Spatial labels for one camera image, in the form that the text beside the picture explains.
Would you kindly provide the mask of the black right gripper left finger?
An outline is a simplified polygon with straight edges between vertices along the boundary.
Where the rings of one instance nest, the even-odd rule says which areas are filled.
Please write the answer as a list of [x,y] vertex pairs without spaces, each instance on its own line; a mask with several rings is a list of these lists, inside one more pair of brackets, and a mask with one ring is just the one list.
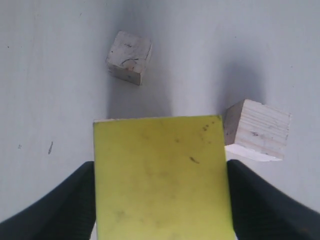
[[89,240],[96,222],[94,163],[0,224],[2,240]]

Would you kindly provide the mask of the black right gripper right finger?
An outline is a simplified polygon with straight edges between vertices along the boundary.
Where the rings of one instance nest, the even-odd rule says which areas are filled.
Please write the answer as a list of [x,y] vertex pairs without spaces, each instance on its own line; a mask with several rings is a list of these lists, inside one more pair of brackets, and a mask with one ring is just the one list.
[[241,161],[227,161],[232,223],[239,240],[318,240],[320,214],[265,181]]

